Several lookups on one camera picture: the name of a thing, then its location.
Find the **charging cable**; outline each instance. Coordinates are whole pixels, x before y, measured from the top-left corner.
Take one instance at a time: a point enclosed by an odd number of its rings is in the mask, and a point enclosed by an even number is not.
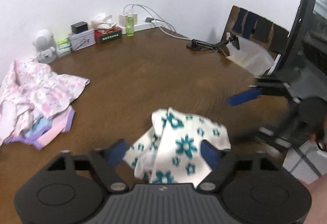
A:
[[[165,34],[167,34],[167,35],[169,35],[169,36],[171,36],[171,37],[174,37],[174,38],[178,38],[178,39],[185,39],[185,40],[190,40],[189,38],[187,38],[187,37],[177,37],[177,36],[175,36],[175,35],[172,35],[172,34],[170,34],[170,33],[167,33],[165,30],[163,30],[162,29],[162,27],[161,26],[157,26],[157,24],[155,23],[155,22],[153,22],[153,21],[161,21],[162,23],[164,23],[164,24],[166,24],[166,26],[168,26],[169,28],[166,28],[166,27],[164,27],[165,29],[169,29],[170,31],[172,31],[172,32],[174,32],[174,33],[176,33],[176,30],[175,30],[175,28],[170,24],[170,23],[168,23],[168,22],[166,22],[161,16],[159,16],[155,11],[153,11],[150,7],[147,7],[147,6],[144,6],[144,5],[141,5],[141,4],[128,4],[128,5],[126,5],[125,7],[124,7],[124,9],[123,9],[123,14],[126,14],[126,12],[125,12],[125,10],[126,10],[126,8],[128,7],[128,6],[132,6],[131,8],[132,8],[132,10],[133,10],[133,7],[134,6],[138,6],[138,7],[141,7],[141,8],[143,8],[151,17],[152,17],[152,19],[151,18],[147,18],[146,19],[146,22],[148,22],[148,23],[152,23],[152,24],[154,24],[156,27],[158,27],[163,33],[165,33]],[[150,10],[150,11],[152,11],[153,13],[154,13],[154,15],[155,16],[157,16],[159,19],[157,19],[153,14],[151,14],[151,12],[149,12],[148,10]]]

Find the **pink patterned cloth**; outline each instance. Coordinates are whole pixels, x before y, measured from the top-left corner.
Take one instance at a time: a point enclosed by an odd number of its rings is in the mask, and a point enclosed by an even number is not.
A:
[[[15,60],[0,87],[0,145],[30,130],[34,120],[64,111],[88,83],[86,78],[58,75],[47,64]]]

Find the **brown table surface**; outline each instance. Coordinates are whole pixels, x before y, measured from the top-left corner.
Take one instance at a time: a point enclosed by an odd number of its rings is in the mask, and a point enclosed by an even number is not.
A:
[[[286,112],[287,101],[282,97],[262,96],[229,106],[227,98],[246,90],[253,77],[220,54],[191,51],[186,43],[149,29],[56,59],[51,64],[55,72],[86,77],[90,84],[73,102],[76,114],[69,133],[59,135],[41,151],[22,143],[1,147],[0,223],[20,223],[13,206],[16,191],[60,150],[86,154],[119,138],[132,144],[151,127],[151,113],[159,108],[171,106],[211,118],[227,127],[230,138],[275,123]],[[258,142],[232,149],[264,150],[278,157]],[[129,185],[137,182],[126,164],[121,163],[117,172]]]

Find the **pink clothing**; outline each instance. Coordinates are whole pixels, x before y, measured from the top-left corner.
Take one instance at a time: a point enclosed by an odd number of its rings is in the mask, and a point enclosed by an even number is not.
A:
[[[58,75],[47,64],[15,60],[0,88],[0,145],[30,130],[36,115],[51,119],[64,111],[88,83],[82,77]]]
[[[54,140],[61,132],[68,133],[72,126],[75,111],[69,106],[65,111],[56,115],[52,120],[52,128],[39,137],[33,144],[37,149],[42,149]]]
[[[24,144],[32,145],[38,150],[41,150],[54,140],[61,132],[68,133],[71,129],[73,117],[75,111],[72,106],[69,106],[66,110],[58,113],[52,120],[52,126],[44,127],[45,133],[36,133],[31,137],[24,137],[23,135],[16,137],[9,137],[4,140],[5,144],[11,142],[22,142]]]

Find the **plastic bottle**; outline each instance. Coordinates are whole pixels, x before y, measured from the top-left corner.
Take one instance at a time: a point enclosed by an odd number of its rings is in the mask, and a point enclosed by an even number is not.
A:
[[[126,36],[134,36],[134,18],[133,13],[128,13],[126,17]]]

